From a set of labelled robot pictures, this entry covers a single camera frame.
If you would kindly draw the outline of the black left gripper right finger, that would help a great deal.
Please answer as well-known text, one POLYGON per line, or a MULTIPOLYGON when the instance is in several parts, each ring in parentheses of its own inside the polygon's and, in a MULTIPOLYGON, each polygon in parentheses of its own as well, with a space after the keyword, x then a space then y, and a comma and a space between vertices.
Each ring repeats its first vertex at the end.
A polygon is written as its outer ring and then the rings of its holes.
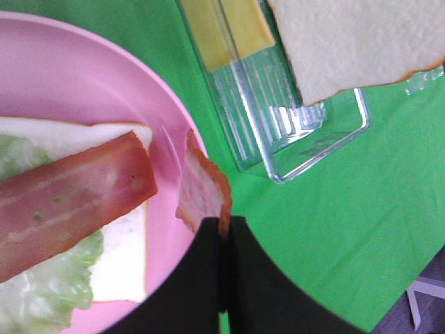
POLYGON ((242 216, 230 219, 226 259, 231 333, 360 333, 295 285, 242 216))

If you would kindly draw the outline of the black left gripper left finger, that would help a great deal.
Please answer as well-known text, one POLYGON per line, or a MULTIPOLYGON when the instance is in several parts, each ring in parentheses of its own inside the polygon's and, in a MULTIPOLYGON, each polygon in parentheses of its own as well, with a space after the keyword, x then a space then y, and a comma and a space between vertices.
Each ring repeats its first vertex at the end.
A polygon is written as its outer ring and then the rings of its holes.
POLYGON ((185 256, 156 291, 105 333, 219 333, 220 234, 205 218, 185 256))

